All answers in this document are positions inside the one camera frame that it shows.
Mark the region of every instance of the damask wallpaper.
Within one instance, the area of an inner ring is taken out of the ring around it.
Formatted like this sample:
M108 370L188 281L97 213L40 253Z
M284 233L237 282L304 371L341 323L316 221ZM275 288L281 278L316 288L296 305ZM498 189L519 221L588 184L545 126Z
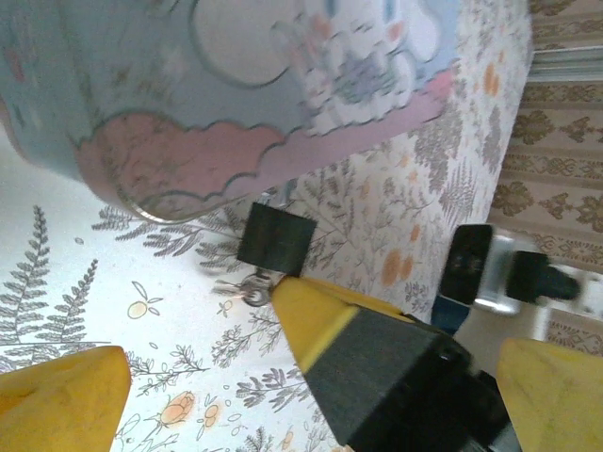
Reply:
M530 0L536 50L572 49L603 42L601 0Z
M603 83L527 85L490 220L603 273Z
M588 316L555 311L546 339L559 346L603 357L603 323Z

